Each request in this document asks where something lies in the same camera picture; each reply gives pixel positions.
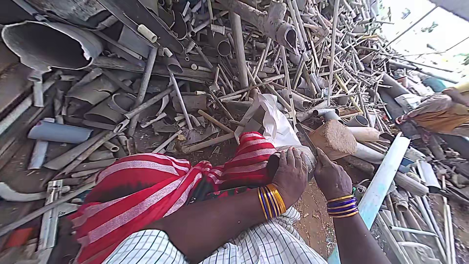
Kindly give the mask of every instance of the orange garment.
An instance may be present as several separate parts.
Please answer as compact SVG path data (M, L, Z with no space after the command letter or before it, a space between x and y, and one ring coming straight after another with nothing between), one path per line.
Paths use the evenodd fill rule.
M419 114L414 116L412 120L431 132L447 134L456 127L469 123L469 115L461 115L458 112L459 109L456 104L447 110Z

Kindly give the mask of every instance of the wooden stick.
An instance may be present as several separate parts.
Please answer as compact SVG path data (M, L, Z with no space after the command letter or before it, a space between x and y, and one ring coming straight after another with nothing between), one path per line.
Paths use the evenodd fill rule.
M199 113L201 116L207 118L210 122L214 123L217 125L219 128L223 129L224 131L228 133L234 133L233 130L231 130L229 127L225 126L224 124L220 123L217 119L211 117L209 114L203 112L202 110L199 110L197 113Z

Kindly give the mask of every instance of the wrist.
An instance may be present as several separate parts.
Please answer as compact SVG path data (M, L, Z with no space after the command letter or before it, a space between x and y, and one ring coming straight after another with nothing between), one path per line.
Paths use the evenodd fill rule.
M285 190L278 186L277 184L275 183L272 183L272 185L277 189L277 191L279 192L280 194L280 197L282 198L282 201L285 205L285 208L288 209L290 208L290 206L292 206L296 201L292 201L292 199L290 198L290 196L285 192Z

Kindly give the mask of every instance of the woman's right hand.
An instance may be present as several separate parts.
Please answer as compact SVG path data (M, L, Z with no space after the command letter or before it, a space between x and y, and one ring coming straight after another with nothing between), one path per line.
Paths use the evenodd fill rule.
M320 148L314 178L326 200L352 194L352 179L342 166L333 163Z

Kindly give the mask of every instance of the person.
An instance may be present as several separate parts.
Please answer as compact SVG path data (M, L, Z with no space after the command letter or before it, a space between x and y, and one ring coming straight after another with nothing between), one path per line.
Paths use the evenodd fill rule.
M389 264L358 214L350 177L317 151L314 175L329 201L342 263ZM249 132L222 166L191 167L152 153L118 160L70 217L82 245L75 263L326 264L292 225L300 218L292 205L306 188L308 157L297 148L275 154L262 135ZM215 191L186 205L201 179Z
M416 109L398 117L396 123L408 120L429 132L469 136L469 82L423 98Z

